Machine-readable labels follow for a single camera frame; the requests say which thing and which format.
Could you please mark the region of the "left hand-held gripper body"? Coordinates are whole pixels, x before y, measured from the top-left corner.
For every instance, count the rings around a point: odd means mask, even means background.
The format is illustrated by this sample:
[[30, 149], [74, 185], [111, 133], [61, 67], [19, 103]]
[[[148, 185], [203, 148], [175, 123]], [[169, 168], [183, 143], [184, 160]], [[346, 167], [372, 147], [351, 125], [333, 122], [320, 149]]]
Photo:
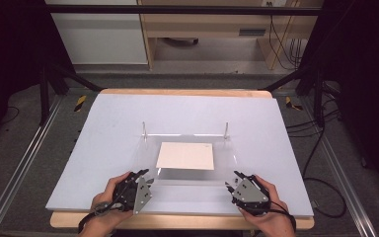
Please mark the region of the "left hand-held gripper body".
[[122, 212], [133, 211], [138, 214], [152, 198], [150, 186], [144, 177], [131, 180], [130, 174], [114, 188], [113, 208]]

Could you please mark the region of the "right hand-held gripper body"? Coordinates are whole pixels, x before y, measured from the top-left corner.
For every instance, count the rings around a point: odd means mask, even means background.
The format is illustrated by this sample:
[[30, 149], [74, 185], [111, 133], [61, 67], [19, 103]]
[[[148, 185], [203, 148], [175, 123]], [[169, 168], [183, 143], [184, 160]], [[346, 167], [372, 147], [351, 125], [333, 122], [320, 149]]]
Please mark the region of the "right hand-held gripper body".
[[263, 215], [270, 209], [268, 190], [255, 176], [243, 178], [231, 196], [234, 204], [253, 216]]

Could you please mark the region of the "clear acrylic stand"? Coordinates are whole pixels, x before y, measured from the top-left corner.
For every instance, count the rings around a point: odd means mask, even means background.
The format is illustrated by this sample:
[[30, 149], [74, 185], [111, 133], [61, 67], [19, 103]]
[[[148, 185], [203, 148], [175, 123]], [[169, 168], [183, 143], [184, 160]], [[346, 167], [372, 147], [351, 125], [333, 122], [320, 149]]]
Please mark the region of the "clear acrylic stand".
[[[149, 169], [143, 177], [146, 180], [154, 179], [151, 190], [156, 188], [185, 187], [223, 188], [225, 182], [236, 186], [240, 179], [234, 174], [239, 169], [236, 151], [229, 133], [230, 124], [224, 123], [222, 133], [149, 133], [146, 122], [142, 123], [142, 134], [133, 154], [131, 170], [138, 172]], [[160, 147], [163, 142], [211, 143], [213, 149], [213, 170], [189, 170], [157, 168]]]

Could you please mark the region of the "cream paper sheet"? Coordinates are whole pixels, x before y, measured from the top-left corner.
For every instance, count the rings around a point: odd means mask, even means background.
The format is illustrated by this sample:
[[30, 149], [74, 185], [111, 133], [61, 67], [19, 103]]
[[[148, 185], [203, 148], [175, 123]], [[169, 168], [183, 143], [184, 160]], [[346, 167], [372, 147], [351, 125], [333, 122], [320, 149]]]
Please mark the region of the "cream paper sheet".
[[214, 159], [211, 143], [163, 142], [160, 147], [157, 168], [213, 170]]

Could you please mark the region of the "person's right hand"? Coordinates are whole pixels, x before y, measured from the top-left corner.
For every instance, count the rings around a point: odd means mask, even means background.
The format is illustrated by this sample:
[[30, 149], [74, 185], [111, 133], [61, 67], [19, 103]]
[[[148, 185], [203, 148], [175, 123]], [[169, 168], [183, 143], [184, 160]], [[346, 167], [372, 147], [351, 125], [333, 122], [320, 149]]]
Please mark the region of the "person's right hand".
[[[256, 176], [256, 179], [268, 190], [270, 200], [272, 201], [272, 209], [288, 210], [287, 204], [279, 198], [274, 184], [269, 183], [260, 176]], [[253, 216], [242, 208], [239, 211], [245, 220], [260, 229], [265, 237], [296, 237], [291, 220], [285, 214], [268, 212], [265, 215]]]

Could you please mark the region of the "person's left hand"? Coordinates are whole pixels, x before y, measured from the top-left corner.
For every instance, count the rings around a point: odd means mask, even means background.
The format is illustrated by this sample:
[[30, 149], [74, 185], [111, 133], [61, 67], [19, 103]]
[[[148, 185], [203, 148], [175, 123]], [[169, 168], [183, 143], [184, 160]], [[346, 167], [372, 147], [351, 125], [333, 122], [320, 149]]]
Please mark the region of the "person's left hand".
[[[111, 202], [115, 186], [126, 179], [128, 175], [129, 173], [126, 172], [120, 176], [110, 178], [105, 190], [94, 196], [91, 208], [102, 202]], [[87, 221], [77, 237], [107, 237], [116, 227], [132, 215], [132, 211], [121, 212], [119, 210], [110, 210], [105, 215], [93, 217]]]

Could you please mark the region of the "pale blue board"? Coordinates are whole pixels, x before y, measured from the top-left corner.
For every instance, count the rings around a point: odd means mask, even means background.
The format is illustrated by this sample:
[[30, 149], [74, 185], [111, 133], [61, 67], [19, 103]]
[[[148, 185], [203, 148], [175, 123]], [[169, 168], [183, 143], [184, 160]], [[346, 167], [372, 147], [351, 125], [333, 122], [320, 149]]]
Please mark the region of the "pale blue board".
[[141, 139], [228, 134], [237, 170], [276, 184], [292, 215], [313, 213], [274, 99], [100, 94], [46, 205], [86, 210], [108, 178], [133, 167]]

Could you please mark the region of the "yellow clamp right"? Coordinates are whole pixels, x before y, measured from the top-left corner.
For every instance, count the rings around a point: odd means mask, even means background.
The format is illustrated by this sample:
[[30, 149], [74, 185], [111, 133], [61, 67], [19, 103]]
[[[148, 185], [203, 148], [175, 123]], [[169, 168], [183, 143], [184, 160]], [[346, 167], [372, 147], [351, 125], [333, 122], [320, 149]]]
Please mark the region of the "yellow clamp right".
[[293, 110], [296, 110], [296, 111], [303, 111], [303, 107], [300, 106], [300, 105], [294, 105], [291, 101], [291, 98], [290, 97], [285, 97], [285, 105], [287, 108], [289, 109], [293, 109]]

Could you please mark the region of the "black metal stand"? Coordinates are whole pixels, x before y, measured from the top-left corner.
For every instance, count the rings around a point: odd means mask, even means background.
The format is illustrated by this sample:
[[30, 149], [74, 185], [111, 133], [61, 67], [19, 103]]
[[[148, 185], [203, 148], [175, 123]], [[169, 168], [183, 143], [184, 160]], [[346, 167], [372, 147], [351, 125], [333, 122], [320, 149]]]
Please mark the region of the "black metal stand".
[[298, 79], [299, 82], [294, 89], [294, 94], [299, 97], [306, 97], [310, 92], [313, 94], [313, 119], [319, 127], [325, 124], [322, 96], [323, 96], [323, 74], [314, 66], [303, 66], [276, 82], [261, 88], [261, 91], [273, 92], [281, 86]]
[[69, 71], [58, 64], [50, 63], [45, 65], [39, 73], [40, 125], [44, 125], [50, 115], [48, 86], [51, 86], [57, 95], [65, 95], [69, 91], [69, 87], [64, 81], [65, 78], [70, 78], [94, 92], [101, 92], [103, 90], [103, 87], [86, 80], [75, 72]]

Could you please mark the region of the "black object under desk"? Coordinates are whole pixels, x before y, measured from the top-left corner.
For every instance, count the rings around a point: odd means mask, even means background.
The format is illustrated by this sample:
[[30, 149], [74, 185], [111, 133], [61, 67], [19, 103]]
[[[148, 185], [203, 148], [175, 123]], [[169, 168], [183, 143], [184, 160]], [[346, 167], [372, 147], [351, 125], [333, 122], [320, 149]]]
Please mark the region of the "black object under desk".
[[194, 46], [197, 45], [198, 39], [171, 39], [171, 38], [163, 38], [163, 41], [172, 46]]

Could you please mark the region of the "white cabinet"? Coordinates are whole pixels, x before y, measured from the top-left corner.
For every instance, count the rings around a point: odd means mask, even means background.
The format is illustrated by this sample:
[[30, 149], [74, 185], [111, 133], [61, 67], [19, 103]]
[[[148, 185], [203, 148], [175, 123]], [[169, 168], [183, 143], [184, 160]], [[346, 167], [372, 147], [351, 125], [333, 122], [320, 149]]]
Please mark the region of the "white cabinet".
[[51, 16], [75, 65], [147, 63], [138, 14], [52, 13]]

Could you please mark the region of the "wooden desk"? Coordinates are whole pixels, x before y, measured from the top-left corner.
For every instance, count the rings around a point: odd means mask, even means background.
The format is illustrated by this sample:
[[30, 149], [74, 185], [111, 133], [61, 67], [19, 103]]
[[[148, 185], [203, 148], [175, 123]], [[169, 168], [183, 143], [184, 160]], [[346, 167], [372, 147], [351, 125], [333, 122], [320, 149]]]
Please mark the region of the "wooden desk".
[[[139, 5], [320, 8], [324, 0], [137, 0]], [[252, 38], [268, 69], [275, 68], [289, 40], [307, 40], [315, 16], [143, 14], [144, 35], [160, 38]]]

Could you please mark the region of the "black curtain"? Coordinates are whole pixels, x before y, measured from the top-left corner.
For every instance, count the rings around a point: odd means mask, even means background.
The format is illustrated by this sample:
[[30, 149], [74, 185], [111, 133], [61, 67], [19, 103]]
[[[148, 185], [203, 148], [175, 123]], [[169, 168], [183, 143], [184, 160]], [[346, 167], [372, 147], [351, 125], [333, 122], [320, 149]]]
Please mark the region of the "black curtain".
[[361, 154], [379, 173], [379, 0], [323, 0], [302, 62], [341, 86], [340, 109]]
[[44, 74], [59, 94], [68, 90], [51, 63], [72, 72], [68, 56], [45, 0], [0, 0], [0, 123], [10, 97], [39, 83]]

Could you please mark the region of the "black horizontal bar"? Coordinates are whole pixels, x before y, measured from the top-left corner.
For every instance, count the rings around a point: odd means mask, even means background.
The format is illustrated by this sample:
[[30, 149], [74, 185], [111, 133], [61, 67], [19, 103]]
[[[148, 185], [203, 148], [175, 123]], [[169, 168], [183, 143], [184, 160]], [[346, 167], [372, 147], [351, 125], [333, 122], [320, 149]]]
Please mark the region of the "black horizontal bar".
[[61, 5], [49, 4], [50, 13], [75, 14], [187, 14], [187, 15], [273, 15], [319, 16], [320, 8], [296, 7], [230, 7], [171, 5]]

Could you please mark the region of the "aluminium floor rail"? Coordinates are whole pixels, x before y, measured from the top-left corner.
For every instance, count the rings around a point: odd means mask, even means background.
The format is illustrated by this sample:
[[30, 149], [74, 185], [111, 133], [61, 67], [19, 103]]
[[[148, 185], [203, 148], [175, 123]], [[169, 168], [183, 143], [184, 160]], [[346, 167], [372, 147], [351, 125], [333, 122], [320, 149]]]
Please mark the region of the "aluminium floor rail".
[[53, 103], [49, 109], [47, 119], [38, 127], [32, 141], [30, 142], [27, 150], [25, 151], [21, 161], [15, 169], [11, 179], [7, 183], [5, 190], [0, 196], [0, 224], [5, 217], [16, 193], [18, 192], [26, 174], [34, 162], [38, 151], [60, 109], [64, 97], [56, 95]]
[[318, 150], [321, 157], [326, 160], [327, 167], [331, 171], [332, 180], [344, 198], [346, 212], [344, 217], [339, 218], [329, 218], [323, 214], [318, 214], [316, 216], [315, 226], [327, 227], [326, 233], [330, 233], [340, 230], [345, 223], [353, 224], [355, 232], [359, 237], [377, 237], [376, 230], [355, 191], [347, 171], [341, 165], [341, 160], [326, 135], [327, 131], [338, 125], [335, 119], [336, 118], [326, 119], [325, 128], [316, 127], [315, 130], [319, 131], [322, 135], [321, 140], [318, 142]]

